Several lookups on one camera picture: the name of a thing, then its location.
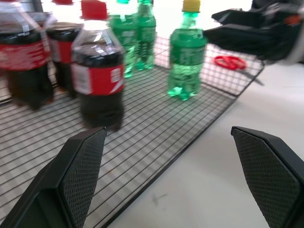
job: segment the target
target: cola bottle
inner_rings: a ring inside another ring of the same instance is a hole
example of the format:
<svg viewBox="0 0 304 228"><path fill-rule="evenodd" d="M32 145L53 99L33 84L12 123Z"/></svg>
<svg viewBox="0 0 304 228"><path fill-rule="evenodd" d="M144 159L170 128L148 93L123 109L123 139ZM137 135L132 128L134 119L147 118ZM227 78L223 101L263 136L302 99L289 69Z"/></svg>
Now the cola bottle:
<svg viewBox="0 0 304 228"><path fill-rule="evenodd" d="M72 45L72 72L80 112L88 128L121 128L124 51L107 23L106 4L83 0L84 27Z"/></svg>
<svg viewBox="0 0 304 228"><path fill-rule="evenodd" d="M56 69L55 77L58 88L68 91L74 98L76 91L71 76L71 48L82 27L82 21L72 0L53 0L53 2L56 6L45 27Z"/></svg>
<svg viewBox="0 0 304 228"><path fill-rule="evenodd" d="M0 0L0 69L17 105L37 110L53 100L39 25L19 2Z"/></svg>

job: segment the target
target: wire rack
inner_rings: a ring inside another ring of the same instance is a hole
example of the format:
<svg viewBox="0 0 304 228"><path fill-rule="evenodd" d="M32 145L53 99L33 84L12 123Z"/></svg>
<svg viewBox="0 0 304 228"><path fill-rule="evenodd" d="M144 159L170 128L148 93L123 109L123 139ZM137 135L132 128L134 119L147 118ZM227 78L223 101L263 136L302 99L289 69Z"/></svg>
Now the wire rack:
<svg viewBox="0 0 304 228"><path fill-rule="evenodd" d="M126 80L120 131L109 133L85 228L107 227L158 178L252 83L241 73L215 66L213 57L236 55L253 76L263 70L254 56L208 45L201 92L183 102L166 94L168 40L158 37L155 68ZM50 64L49 73L54 69ZM0 76L0 223L35 175L65 141L84 131L77 99L56 91L55 102L32 112L10 101Z"/></svg>

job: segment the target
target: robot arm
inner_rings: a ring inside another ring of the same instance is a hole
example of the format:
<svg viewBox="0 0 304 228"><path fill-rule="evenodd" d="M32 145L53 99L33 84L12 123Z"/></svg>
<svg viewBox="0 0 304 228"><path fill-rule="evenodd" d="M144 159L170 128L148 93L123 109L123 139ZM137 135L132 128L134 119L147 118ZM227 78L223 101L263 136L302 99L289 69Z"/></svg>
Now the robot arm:
<svg viewBox="0 0 304 228"><path fill-rule="evenodd" d="M288 64L304 56L304 4L275 3L248 12L228 9L212 18L222 25L204 34L223 49Z"/></svg>

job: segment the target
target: yellow bottle cap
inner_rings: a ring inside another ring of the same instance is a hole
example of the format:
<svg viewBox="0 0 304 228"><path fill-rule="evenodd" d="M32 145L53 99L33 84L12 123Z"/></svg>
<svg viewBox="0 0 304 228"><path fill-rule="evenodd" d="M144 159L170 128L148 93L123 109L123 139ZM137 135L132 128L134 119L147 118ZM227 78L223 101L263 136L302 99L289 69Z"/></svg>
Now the yellow bottle cap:
<svg viewBox="0 0 304 228"><path fill-rule="evenodd" d="M184 12L199 12L200 0L184 0L182 11Z"/></svg>

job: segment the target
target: green bottle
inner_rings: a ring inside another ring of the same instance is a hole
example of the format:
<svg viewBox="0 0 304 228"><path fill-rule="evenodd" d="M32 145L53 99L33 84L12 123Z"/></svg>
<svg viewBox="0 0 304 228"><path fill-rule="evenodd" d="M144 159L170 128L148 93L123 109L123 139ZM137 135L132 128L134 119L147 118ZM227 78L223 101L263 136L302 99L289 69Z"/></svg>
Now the green bottle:
<svg viewBox="0 0 304 228"><path fill-rule="evenodd" d="M139 0L137 10L136 68L151 69L154 66L154 43L156 39L156 20L151 0Z"/></svg>
<svg viewBox="0 0 304 228"><path fill-rule="evenodd" d="M129 4L130 0L117 0L115 12L111 15L110 26L125 49L124 77L131 77L136 62L135 47L137 39L136 12Z"/></svg>
<svg viewBox="0 0 304 228"><path fill-rule="evenodd" d="M200 71L208 41L197 27L199 10L200 0L184 0L182 25L170 37L168 95L178 95L183 101L200 91Z"/></svg>

